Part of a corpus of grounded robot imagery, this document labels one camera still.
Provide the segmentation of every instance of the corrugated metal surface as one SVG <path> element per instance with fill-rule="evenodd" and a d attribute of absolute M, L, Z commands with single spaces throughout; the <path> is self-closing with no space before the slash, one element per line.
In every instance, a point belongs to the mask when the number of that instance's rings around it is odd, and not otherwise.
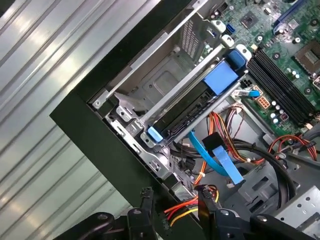
<path fill-rule="evenodd" d="M 0 239 L 129 204 L 49 118 L 159 0 L 16 0 L 0 20 Z"/>

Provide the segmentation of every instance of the capacitor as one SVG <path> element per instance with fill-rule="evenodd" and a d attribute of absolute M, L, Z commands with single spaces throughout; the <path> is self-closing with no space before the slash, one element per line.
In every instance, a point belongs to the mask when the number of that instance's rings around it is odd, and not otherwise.
<path fill-rule="evenodd" d="M 293 43 L 294 43 L 294 44 L 298 44 L 298 43 L 300 43 L 300 42 L 301 42 L 300 37 L 296 37 L 296 38 L 293 40 Z"/>
<path fill-rule="evenodd" d="M 282 35 L 284 33 L 285 31 L 282 28 L 280 28 L 278 31 L 275 32 L 276 35 Z"/>
<path fill-rule="evenodd" d="M 264 12 L 265 12 L 267 15 L 270 15 L 270 14 L 271 14 L 271 10 L 270 10 L 270 8 L 268 8 L 268 7 L 266 7 L 266 8 L 264 9 Z"/>
<path fill-rule="evenodd" d="M 289 140 L 287 141 L 287 143 L 288 143 L 289 145 L 293 145 L 293 144 L 294 144 L 294 141 L 293 141 L 292 139 L 289 139 Z"/>

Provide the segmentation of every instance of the ram slot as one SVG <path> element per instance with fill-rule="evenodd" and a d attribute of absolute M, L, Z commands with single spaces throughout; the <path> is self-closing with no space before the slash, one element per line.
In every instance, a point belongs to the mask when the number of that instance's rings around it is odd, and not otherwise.
<path fill-rule="evenodd" d="M 278 88 L 278 86 L 254 59 L 248 63 L 248 69 L 259 86 L 261 86 L 268 95 L 278 102 L 295 124 L 301 125 L 305 121 L 305 116 L 295 108 L 294 104 L 292 104 L 283 91 Z"/>
<path fill-rule="evenodd" d="M 275 65 L 274 62 L 263 52 L 260 51 L 255 56 L 256 60 L 264 66 L 264 69 L 272 76 L 282 89 L 289 95 L 297 105 L 302 105 L 307 115 L 316 112 L 315 107 L 306 99 L 305 96 L 292 84 L 286 75 Z"/>

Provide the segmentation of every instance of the blue connector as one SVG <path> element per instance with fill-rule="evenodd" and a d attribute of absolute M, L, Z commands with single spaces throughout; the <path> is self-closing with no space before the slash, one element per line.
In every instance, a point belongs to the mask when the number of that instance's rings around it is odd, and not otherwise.
<path fill-rule="evenodd" d="M 229 33 L 231 33 L 231 34 L 234 34 L 236 32 L 236 30 L 234 29 L 234 27 L 230 23 L 228 23 L 226 25 L 226 29 L 228 29 Z"/>

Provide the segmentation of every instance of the black plastic part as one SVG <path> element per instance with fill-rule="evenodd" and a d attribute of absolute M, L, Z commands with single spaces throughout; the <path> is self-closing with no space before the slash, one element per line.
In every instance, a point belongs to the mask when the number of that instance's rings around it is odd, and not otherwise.
<path fill-rule="evenodd" d="M 57 236 L 54 240 L 93 239 L 112 229 L 114 221 L 115 217 L 112 214 L 97 212 Z"/>
<path fill-rule="evenodd" d="M 153 127 L 164 137 L 181 126 L 189 116 L 197 113 L 207 101 L 214 96 L 214 92 L 204 83 L 199 82 L 178 103 L 166 112 Z"/>
<path fill-rule="evenodd" d="M 224 140 L 221 138 L 218 132 L 214 132 L 213 134 L 207 136 L 202 140 L 202 142 L 211 157 L 215 156 L 213 150 L 217 147 L 223 146 L 224 149 L 227 149 Z"/>
<path fill-rule="evenodd" d="M 155 208 L 159 214 L 177 204 L 177 199 L 169 192 L 163 181 L 153 174 L 139 156 L 87 103 L 190 2 L 190 0 L 160 1 L 50 115 L 132 206 L 140 206 L 141 199 L 137 193 L 142 188 L 152 186 Z M 162 219 L 157 214 L 154 215 L 154 227 L 164 240 L 205 239 L 200 226 L 189 216 L 175 224 L 170 235 L 167 235 Z"/>

